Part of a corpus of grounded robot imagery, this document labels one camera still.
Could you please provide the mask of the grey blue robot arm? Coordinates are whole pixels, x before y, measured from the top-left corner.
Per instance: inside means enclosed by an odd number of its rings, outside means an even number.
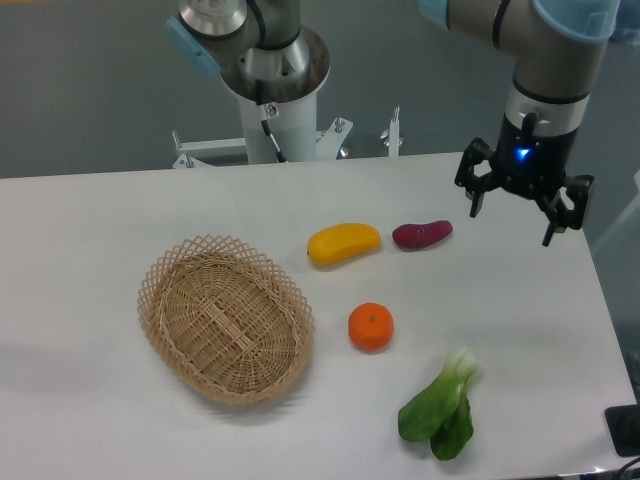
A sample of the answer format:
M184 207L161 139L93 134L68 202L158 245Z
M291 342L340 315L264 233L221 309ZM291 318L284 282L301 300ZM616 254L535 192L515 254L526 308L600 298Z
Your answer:
M614 31L615 1L421 1L419 12L514 56L498 143L473 140L455 177L478 213L503 189L545 214L548 235L582 226L593 179L565 166ZM329 72L322 39L296 1L182 1L166 23L174 47L236 96L253 164L333 156L316 133Z

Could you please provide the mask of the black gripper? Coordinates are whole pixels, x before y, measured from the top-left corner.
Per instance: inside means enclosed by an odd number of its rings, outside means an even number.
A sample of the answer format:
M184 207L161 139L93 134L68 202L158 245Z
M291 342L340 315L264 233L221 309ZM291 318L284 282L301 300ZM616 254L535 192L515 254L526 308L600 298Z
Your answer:
M479 214L487 192L498 187L534 200L548 220L542 245L555 234L580 230L587 211L594 177L566 175L565 167L577 130L559 136L523 135L521 125L503 118L495 152L481 138L474 138L462 153L454 184L470 200L470 217ZM476 174L483 162L489 171Z

